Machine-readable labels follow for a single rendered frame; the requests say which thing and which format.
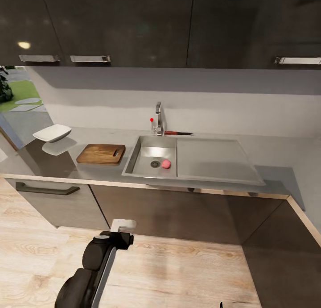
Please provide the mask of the vidalia onion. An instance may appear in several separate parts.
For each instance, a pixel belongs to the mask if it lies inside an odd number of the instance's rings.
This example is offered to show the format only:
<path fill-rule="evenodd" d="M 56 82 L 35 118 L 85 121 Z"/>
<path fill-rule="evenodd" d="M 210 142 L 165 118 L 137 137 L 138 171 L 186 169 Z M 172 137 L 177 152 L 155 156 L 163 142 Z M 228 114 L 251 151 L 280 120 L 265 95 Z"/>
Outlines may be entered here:
<path fill-rule="evenodd" d="M 169 167 L 171 167 L 171 162 L 166 159 L 166 160 L 164 160 L 162 162 L 162 166 L 161 167 L 164 167 L 164 168 L 168 169 Z"/>

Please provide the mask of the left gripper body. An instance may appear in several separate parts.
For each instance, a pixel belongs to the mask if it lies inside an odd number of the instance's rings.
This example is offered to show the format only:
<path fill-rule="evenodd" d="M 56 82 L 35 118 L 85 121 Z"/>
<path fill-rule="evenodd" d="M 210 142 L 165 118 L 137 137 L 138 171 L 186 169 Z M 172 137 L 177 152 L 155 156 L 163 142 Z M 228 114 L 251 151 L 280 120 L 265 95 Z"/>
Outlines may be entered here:
<path fill-rule="evenodd" d="M 110 232 L 110 231 L 103 230 L 101 232 L 101 234 L 113 235 L 118 242 L 117 250 L 127 250 L 128 249 L 131 233 L 124 233 L 124 232 L 116 233 L 116 232 Z"/>

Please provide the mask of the cutting board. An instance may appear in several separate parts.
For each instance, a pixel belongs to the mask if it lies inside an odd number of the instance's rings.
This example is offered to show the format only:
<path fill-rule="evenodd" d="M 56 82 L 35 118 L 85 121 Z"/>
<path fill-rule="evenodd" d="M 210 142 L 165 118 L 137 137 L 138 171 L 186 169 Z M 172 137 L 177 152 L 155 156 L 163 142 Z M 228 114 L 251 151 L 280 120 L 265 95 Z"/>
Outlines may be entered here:
<path fill-rule="evenodd" d="M 125 145 L 89 144 L 77 157 L 76 161 L 81 163 L 118 164 L 125 151 L 125 147 Z M 115 157 L 117 151 L 119 153 Z"/>

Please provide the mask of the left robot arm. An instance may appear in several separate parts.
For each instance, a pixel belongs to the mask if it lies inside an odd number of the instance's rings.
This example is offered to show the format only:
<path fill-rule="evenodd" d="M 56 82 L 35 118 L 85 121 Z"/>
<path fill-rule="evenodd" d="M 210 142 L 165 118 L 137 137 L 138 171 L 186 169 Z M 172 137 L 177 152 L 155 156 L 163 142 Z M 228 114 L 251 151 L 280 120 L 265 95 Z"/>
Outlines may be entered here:
<path fill-rule="evenodd" d="M 110 231 L 103 230 L 93 238 L 83 253 L 83 268 L 78 268 L 63 284 L 54 308 L 98 308 L 116 250 L 127 250 L 133 245 L 134 235 L 120 232 L 119 228 L 134 229 L 136 222 L 114 219 Z"/>

